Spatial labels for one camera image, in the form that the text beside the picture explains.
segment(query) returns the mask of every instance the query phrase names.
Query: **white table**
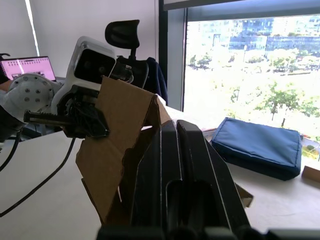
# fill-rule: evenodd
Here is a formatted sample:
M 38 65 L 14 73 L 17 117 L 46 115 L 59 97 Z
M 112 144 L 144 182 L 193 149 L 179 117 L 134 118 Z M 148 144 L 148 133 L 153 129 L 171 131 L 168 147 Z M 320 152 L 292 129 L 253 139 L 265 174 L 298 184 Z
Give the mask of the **white table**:
M 71 139 L 58 132 L 19 144 L 10 164 L 0 172 L 0 212 L 25 196 L 65 157 Z M 81 183 L 76 166 L 76 140 L 60 172 L 15 210 L 0 218 L 4 240 L 94 240 L 99 217 Z M 0 153 L 0 164 L 11 148 Z M 316 229 L 320 226 L 320 184 L 300 177 L 280 181 L 234 165 L 234 180 L 254 195 L 246 209 L 252 227 Z

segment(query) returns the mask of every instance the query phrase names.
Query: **blue bag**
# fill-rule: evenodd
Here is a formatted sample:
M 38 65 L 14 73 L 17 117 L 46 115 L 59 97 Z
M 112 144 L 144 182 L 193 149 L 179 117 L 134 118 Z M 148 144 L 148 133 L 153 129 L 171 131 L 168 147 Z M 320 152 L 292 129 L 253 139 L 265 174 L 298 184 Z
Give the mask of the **blue bag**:
M 212 146 L 228 163 L 280 180 L 300 174 L 302 145 L 297 131 L 226 117 Z

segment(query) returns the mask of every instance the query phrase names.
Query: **laptop screen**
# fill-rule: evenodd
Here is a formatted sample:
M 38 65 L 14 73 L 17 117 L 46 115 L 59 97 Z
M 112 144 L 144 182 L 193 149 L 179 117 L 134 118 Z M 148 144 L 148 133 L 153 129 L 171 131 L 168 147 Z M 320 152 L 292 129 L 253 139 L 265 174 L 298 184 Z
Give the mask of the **laptop screen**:
M 56 80 L 49 57 L 39 56 L 30 58 L 5 59 L 0 62 L 3 73 L 14 80 L 21 74 L 40 74 L 45 78 Z

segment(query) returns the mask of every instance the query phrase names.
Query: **cardboard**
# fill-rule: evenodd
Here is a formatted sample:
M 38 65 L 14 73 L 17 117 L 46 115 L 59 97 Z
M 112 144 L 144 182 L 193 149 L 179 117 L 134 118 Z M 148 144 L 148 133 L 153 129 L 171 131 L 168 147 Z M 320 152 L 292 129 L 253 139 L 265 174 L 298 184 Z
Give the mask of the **cardboard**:
M 95 106 L 104 114 L 110 135 L 86 138 L 75 162 L 101 222 L 126 225 L 130 223 L 138 164 L 160 125 L 171 118 L 156 94 L 107 77 Z M 250 193 L 237 188 L 241 199 L 252 200 Z
M 301 177 L 320 183 L 320 170 L 310 166 L 305 166 Z

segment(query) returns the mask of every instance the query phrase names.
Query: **window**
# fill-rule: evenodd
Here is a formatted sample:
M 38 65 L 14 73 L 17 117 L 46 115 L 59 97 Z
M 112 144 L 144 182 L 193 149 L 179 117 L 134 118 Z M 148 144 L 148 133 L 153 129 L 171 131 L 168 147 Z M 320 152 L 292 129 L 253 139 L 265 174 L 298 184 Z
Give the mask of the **window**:
M 189 21 L 184 112 L 207 128 L 230 117 L 297 130 L 304 136 L 303 157 L 318 161 L 319 20 L 320 15 L 302 15 Z M 208 38 L 211 32 L 219 39 Z

